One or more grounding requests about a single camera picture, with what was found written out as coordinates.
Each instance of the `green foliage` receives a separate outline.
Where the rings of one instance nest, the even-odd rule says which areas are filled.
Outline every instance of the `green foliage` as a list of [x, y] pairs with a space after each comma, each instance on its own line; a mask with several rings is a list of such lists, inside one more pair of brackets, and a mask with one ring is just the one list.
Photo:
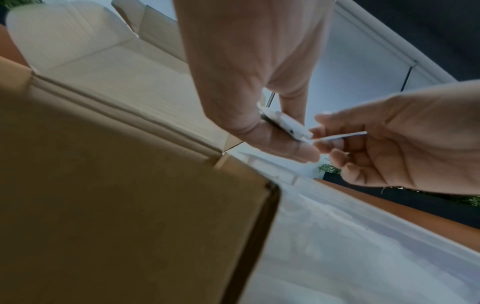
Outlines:
[[7, 8], [9, 10], [14, 7], [24, 6], [27, 4], [43, 3], [42, 0], [0, 0], [0, 7]]
[[[328, 173], [334, 173], [334, 174], [340, 174], [340, 170], [333, 167], [332, 165], [321, 165], [318, 167], [320, 171], [328, 172]], [[432, 193], [432, 192], [425, 192], [425, 191], [418, 191], [414, 189], [407, 189], [403, 187], [397, 187], [397, 189], [402, 189], [406, 191], [413, 191], [416, 193], [421, 193], [424, 195], [429, 195], [429, 196], [435, 196], [438, 198], [442, 198], [445, 200], [457, 202], [460, 204], [466, 204], [466, 205], [472, 205], [475, 207], [480, 207], [480, 196], [466, 196], [466, 195], [453, 195], [453, 194], [442, 194], [442, 193]]]

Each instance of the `hand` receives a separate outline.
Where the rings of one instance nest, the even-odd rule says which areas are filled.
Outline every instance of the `hand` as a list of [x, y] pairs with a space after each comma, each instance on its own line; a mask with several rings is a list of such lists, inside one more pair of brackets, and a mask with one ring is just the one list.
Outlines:
[[317, 115], [315, 138], [342, 178], [360, 186], [480, 193], [480, 81], [403, 94], [331, 115]]
[[264, 87], [305, 123], [308, 87], [333, 0], [174, 0], [190, 71], [207, 117], [268, 153], [317, 162], [314, 146], [261, 120]]

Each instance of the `open cardboard box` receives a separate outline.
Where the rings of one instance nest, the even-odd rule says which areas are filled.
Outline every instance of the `open cardboard box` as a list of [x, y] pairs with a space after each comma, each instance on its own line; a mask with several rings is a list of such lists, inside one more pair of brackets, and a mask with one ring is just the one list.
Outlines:
[[1, 300], [236, 303], [280, 190], [222, 156], [180, 53], [92, 2], [8, 26], [31, 69], [0, 57]]

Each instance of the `black planter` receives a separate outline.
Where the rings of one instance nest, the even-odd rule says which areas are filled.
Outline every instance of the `black planter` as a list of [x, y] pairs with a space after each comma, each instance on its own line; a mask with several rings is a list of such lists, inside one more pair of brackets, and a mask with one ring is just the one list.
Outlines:
[[0, 7], [0, 24], [1, 25], [6, 25], [5, 24], [5, 19], [7, 18], [7, 13], [8, 13], [8, 9], [4, 8], [4, 7]]
[[353, 186], [345, 182], [340, 175], [333, 173], [325, 173], [323, 180], [480, 229], [479, 207], [464, 205], [408, 190]]

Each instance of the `transparent plastic box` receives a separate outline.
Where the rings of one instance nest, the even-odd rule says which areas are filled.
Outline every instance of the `transparent plastic box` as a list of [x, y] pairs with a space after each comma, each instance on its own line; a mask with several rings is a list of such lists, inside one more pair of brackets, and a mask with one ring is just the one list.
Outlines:
[[479, 253], [262, 159], [239, 158], [282, 188], [241, 304], [480, 303]]

